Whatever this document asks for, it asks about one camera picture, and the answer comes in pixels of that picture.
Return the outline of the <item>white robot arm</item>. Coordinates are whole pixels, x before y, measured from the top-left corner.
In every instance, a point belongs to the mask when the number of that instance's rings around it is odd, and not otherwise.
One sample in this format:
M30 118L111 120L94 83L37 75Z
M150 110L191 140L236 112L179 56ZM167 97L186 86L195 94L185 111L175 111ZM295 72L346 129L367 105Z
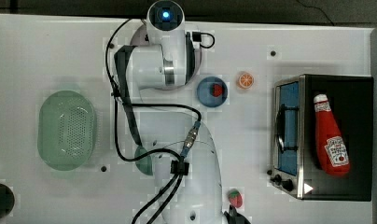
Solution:
M105 56L115 108L125 113L136 145L158 189L140 213L146 224L226 224L216 147L199 110L181 104L146 103L145 89L174 90L190 83L200 65L201 32L188 25L174 0L158 0L146 16L147 43L125 45Z

